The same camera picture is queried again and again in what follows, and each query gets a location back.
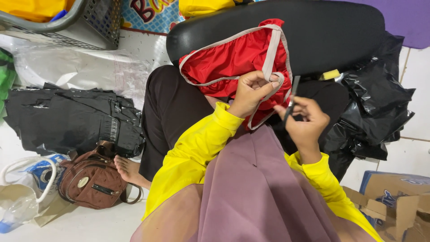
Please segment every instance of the basket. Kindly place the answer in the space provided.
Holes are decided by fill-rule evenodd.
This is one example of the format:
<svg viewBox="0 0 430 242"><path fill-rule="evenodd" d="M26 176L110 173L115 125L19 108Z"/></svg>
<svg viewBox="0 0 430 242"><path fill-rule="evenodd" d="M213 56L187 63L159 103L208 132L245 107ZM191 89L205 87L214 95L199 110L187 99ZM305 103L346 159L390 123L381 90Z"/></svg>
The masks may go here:
<svg viewBox="0 0 430 242"><path fill-rule="evenodd" d="M122 0L75 0L61 19L36 23L0 11L0 34L33 42L116 50Z"/></svg>

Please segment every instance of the purple mat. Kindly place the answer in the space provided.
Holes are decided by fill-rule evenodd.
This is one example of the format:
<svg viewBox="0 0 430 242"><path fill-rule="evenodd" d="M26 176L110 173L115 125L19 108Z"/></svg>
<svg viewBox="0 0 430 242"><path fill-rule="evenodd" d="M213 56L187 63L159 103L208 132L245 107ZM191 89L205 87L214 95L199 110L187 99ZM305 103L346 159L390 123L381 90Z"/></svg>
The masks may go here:
<svg viewBox="0 0 430 242"><path fill-rule="evenodd" d="M403 45L423 49L430 46L430 0L344 0L371 5L382 12L385 29L405 36Z"/></svg>

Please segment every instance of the cardboard box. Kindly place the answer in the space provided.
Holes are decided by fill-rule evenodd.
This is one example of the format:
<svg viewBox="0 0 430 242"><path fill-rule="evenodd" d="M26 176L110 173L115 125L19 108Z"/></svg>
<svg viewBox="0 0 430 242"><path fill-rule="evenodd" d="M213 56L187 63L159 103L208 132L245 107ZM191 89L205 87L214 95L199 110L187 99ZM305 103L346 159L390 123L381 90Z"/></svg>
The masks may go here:
<svg viewBox="0 0 430 242"><path fill-rule="evenodd" d="M344 189L386 242L430 241L430 177L366 171L360 192Z"/></svg>

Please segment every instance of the green bag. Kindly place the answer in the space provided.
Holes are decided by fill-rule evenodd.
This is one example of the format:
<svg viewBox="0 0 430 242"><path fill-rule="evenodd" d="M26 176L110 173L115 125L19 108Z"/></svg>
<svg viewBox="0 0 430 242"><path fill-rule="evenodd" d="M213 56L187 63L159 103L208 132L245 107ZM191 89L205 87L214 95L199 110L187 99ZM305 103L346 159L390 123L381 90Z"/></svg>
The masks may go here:
<svg viewBox="0 0 430 242"><path fill-rule="evenodd" d="M15 77L12 54L0 48L0 113L4 107L4 100L7 99L7 91L12 87Z"/></svg>

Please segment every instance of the brown bag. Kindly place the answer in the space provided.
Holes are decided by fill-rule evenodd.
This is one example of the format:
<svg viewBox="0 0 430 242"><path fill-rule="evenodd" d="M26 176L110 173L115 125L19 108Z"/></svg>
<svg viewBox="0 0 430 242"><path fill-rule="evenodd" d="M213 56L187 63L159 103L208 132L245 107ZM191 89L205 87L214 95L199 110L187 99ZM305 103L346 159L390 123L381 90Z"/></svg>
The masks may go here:
<svg viewBox="0 0 430 242"><path fill-rule="evenodd" d="M139 195L127 202L127 182L114 165L114 144L99 141L97 145L95 150L79 157L73 152L71 161L60 163L67 168L58 189L60 196L75 205L93 209L110 208L118 198L128 204L136 203L141 197L140 187L131 183L139 188Z"/></svg>

